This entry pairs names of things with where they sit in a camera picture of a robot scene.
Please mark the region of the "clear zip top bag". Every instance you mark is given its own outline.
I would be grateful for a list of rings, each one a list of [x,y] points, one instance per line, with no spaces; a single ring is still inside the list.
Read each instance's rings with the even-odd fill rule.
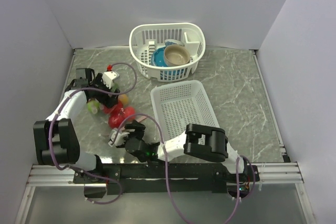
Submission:
[[[126,123],[131,123],[136,119],[135,108],[129,105],[129,98],[126,94],[117,97],[108,96],[108,98],[111,98],[112,107],[107,107],[95,98],[90,99],[87,103],[89,112],[106,114],[108,116],[107,124],[111,129],[118,128],[127,117],[129,118]]]

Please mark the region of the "red fake fruit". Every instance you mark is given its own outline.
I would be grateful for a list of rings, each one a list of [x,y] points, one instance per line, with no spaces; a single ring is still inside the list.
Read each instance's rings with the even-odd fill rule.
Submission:
[[[132,106],[124,107],[122,103],[118,103],[112,108],[104,107],[103,112],[109,115],[108,125],[113,128],[118,128],[124,119],[127,121],[135,119],[135,109]]]

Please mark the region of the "orange fake fruit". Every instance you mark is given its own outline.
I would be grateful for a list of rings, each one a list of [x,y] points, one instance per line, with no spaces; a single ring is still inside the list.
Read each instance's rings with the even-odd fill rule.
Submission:
[[[123,105],[129,104],[129,98],[126,94],[121,94],[118,96],[118,101],[121,102]]]

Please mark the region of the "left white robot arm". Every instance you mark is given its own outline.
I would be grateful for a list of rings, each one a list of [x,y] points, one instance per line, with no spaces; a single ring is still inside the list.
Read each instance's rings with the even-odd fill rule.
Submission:
[[[58,166],[61,170],[71,167],[85,170],[85,176],[92,183],[103,179],[100,157],[81,150],[72,122],[90,101],[97,101],[99,108],[117,105],[120,90],[115,80],[118,77],[119,74],[112,70],[103,73],[95,73],[91,68],[76,70],[76,77],[66,87],[56,110],[33,126],[39,165]]]

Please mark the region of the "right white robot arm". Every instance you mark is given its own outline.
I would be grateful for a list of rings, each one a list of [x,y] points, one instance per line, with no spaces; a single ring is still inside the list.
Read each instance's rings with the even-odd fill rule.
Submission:
[[[188,155],[223,165],[235,181],[248,181],[246,162],[231,147],[225,131],[221,128],[191,123],[183,133],[164,143],[146,143],[142,139],[145,126],[137,121],[128,124],[126,128],[132,131],[123,138],[121,146],[142,163],[170,162]]]

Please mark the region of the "green fake fruit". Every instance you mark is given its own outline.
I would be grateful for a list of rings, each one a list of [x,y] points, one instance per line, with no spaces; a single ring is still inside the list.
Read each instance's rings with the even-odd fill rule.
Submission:
[[[90,99],[87,102],[87,108],[90,113],[97,114],[100,110],[100,102],[98,102],[96,99]]]

